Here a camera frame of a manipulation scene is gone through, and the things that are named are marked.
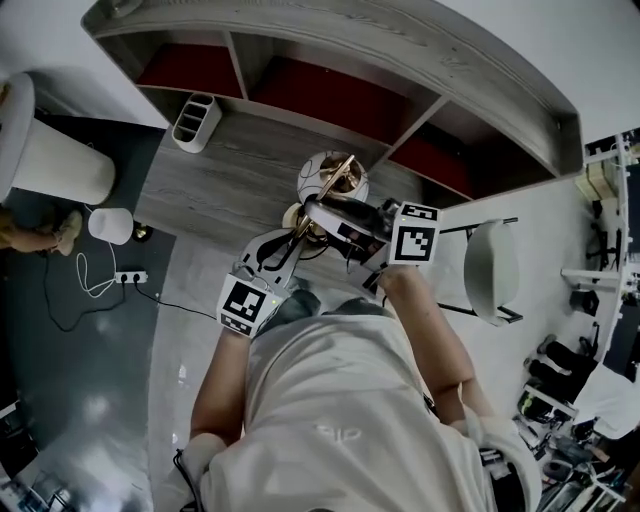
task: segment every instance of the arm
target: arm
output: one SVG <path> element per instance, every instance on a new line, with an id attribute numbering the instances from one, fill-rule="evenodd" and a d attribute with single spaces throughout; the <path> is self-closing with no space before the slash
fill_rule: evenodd
<path id="1" fill-rule="evenodd" d="M 433 395 L 440 420 L 464 419 L 462 400 L 479 416 L 493 414 L 478 381 L 471 358 L 442 314 L 429 286 L 416 267 L 392 267 L 380 285 L 404 327 L 420 374 Z"/>
<path id="2" fill-rule="evenodd" d="M 250 340 L 222 330 L 191 413 L 191 434 L 210 433 L 227 446 L 240 439 Z"/>

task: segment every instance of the white container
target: white container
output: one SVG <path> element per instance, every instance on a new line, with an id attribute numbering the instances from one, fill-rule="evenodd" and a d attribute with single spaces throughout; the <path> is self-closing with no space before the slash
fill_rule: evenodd
<path id="1" fill-rule="evenodd" d="M 109 157 L 33 119 L 13 186 L 100 204 L 109 196 L 115 175 Z"/>
<path id="2" fill-rule="evenodd" d="M 125 208 L 98 208 L 89 217 L 89 233 L 95 238 L 122 245 L 133 233 L 133 217 Z"/>
<path id="3" fill-rule="evenodd" d="M 200 153 L 222 119 L 222 110 L 210 94 L 192 94 L 185 103 L 171 136 L 189 153 Z"/>

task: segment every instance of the white t-shirt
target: white t-shirt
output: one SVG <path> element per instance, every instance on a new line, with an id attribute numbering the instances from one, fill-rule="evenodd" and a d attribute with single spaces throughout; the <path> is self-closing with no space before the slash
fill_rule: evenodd
<path id="1" fill-rule="evenodd" d="M 495 448 L 534 511 L 540 474 L 516 426 L 471 415 L 456 429 L 426 409 L 396 320 L 317 317 L 254 341 L 245 436 L 229 448 L 198 436 L 183 460 L 208 512 L 495 511 L 478 451 Z M 181 480 L 169 477 L 159 510 L 192 500 Z"/>
<path id="2" fill-rule="evenodd" d="M 598 364 L 573 403 L 574 423 L 598 418 L 594 430 L 608 439 L 620 439 L 640 423 L 640 378 L 633 383 Z"/>

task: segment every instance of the white wall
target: white wall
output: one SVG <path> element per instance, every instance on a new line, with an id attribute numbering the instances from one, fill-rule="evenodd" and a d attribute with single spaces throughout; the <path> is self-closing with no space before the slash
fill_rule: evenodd
<path id="1" fill-rule="evenodd" d="M 93 1 L 5 0 L 0 67 L 33 71 L 39 91 L 74 112 L 164 126 L 80 27 Z M 580 111 L 585 142 L 640 126 L 640 11 L 631 0 L 440 1 L 555 83 Z"/>
<path id="2" fill-rule="evenodd" d="M 582 117 L 585 142 L 640 127 L 640 10 L 631 0 L 440 0 L 526 58 Z"/>
<path id="3" fill-rule="evenodd" d="M 5 0 L 0 76 L 28 71 L 54 111 L 166 127 L 166 121 L 80 26 L 94 0 Z"/>

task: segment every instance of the sneaker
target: sneaker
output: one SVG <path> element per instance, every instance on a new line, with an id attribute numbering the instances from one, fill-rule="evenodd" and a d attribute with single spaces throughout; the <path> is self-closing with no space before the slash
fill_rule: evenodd
<path id="1" fill-rule="evenodd" d="M 551 345 L 554 341 L 558 341 L 558 337 L 555 334 L 549 334 L 540 345 L 536 349 L 536 352 L 541 356 L 547 353 L 547 347 Z"/>
<path id="2" fill-rule="evenodd" d="M 72 211 L 55 233 L 58 245 L 54 248 L 63 256 L 73 252 L 73 243 L 82 230 L 82 214 L 78 210 Z"/>

